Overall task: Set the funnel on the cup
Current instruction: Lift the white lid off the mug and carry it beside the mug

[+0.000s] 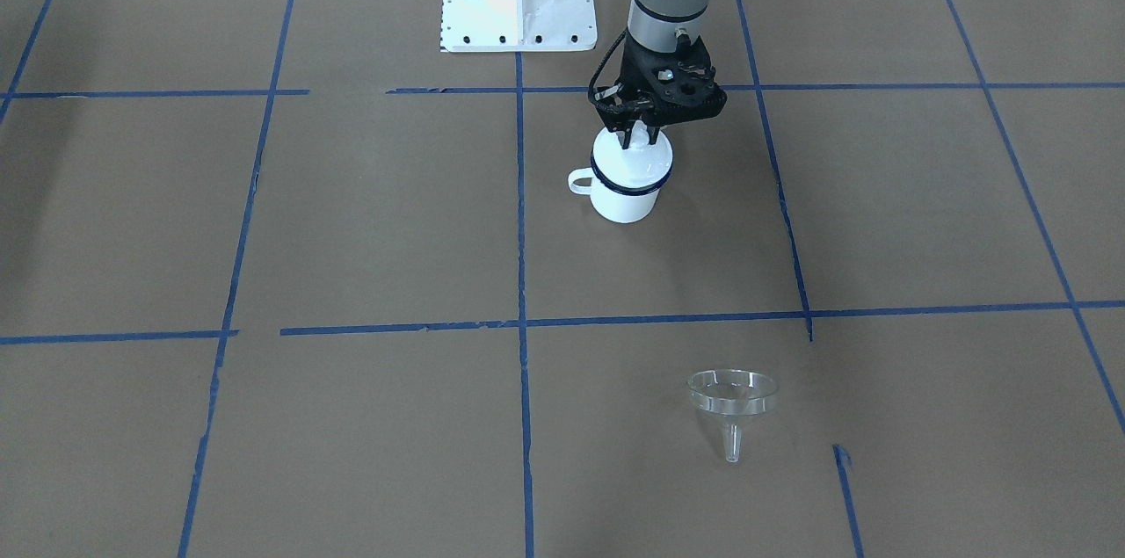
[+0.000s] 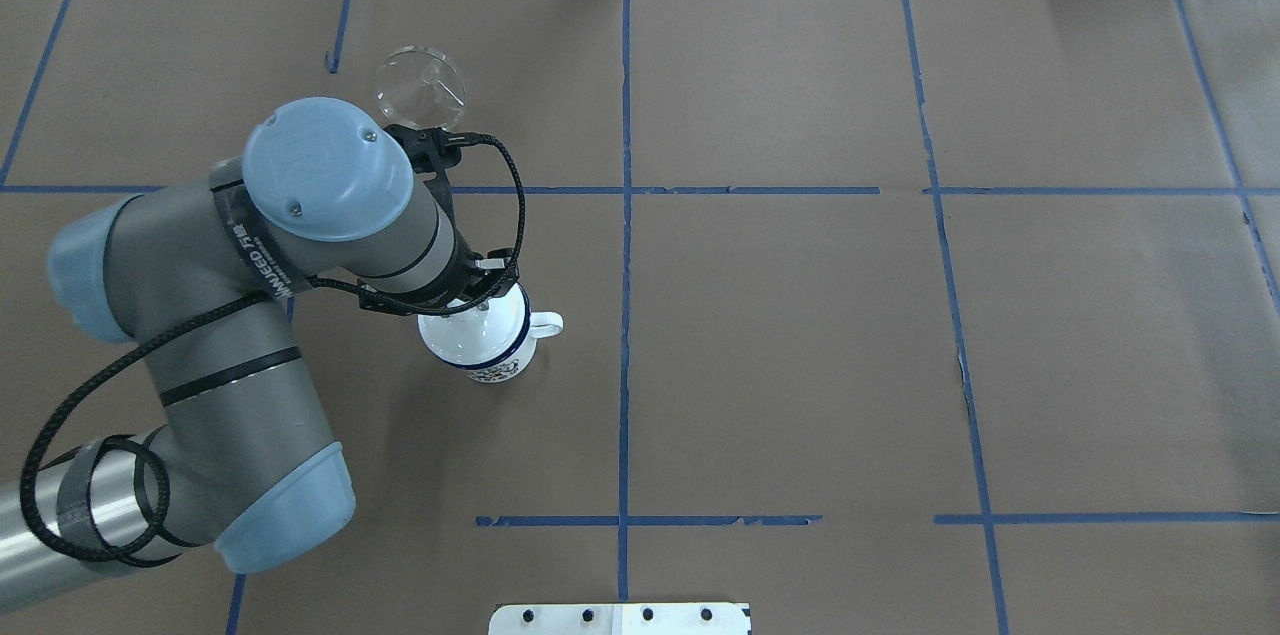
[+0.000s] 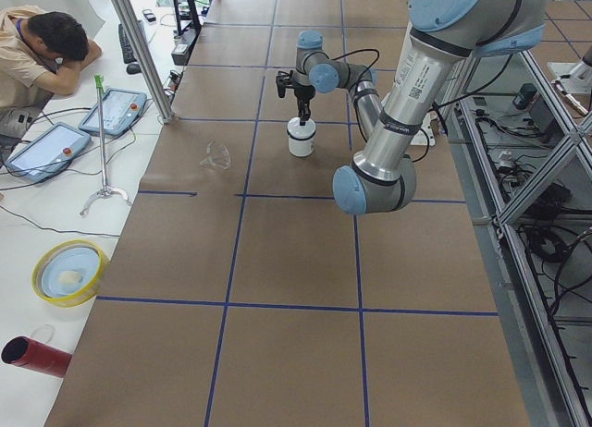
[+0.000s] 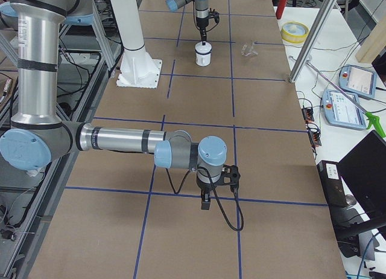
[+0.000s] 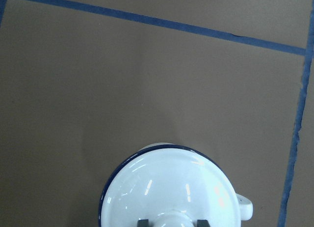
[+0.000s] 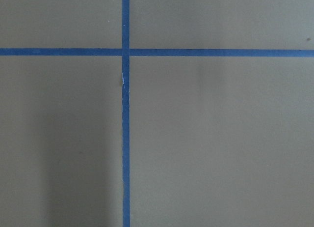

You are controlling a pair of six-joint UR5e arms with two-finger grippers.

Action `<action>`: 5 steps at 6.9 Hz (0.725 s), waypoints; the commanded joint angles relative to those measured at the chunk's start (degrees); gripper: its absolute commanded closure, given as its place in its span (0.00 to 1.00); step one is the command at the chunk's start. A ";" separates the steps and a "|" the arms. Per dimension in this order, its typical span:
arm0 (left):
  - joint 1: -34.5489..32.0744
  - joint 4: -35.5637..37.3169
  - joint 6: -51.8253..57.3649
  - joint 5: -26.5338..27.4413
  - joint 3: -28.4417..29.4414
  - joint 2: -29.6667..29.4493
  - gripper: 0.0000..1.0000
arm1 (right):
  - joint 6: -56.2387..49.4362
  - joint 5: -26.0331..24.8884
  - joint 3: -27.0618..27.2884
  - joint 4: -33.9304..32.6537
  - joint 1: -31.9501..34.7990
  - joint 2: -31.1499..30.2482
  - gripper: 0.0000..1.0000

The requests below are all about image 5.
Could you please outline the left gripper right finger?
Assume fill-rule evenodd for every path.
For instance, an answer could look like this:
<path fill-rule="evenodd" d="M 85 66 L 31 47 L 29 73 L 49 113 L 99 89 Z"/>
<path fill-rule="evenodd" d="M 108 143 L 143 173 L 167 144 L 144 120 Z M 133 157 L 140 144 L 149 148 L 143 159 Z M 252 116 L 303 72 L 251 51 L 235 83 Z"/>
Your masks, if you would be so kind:
<path fill-rule="evenodd" d="M 208 220 L 197 220 L 197 227 L 209 227 Z"/>

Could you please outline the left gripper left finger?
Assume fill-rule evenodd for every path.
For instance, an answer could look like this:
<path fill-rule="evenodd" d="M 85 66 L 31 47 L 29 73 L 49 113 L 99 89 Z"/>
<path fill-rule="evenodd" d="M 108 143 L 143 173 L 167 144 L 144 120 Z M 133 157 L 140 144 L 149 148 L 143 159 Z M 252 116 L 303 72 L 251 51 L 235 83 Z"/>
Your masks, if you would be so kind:
<path fill-rule="evenodd" d="M 148 219 L 138 220 L 137 227 L 149 227 L 149 220 Z"/>

